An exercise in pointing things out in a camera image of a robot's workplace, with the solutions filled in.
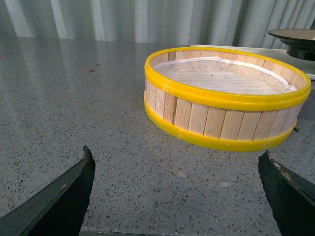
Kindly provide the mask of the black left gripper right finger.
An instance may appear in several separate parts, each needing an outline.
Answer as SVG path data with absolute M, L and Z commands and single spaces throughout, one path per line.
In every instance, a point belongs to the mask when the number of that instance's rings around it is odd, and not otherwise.
M 283 236 L 315 234 L 315 185 L 269 157 L 258 159 L 258 172 Z

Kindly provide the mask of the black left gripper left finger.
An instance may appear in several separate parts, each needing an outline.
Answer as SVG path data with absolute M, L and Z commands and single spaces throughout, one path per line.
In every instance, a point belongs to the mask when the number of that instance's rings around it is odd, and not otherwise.
M 95 161 L 90 149 L 73 167 L 0 219 L 2 236 L 77 236 L 90 202 Z

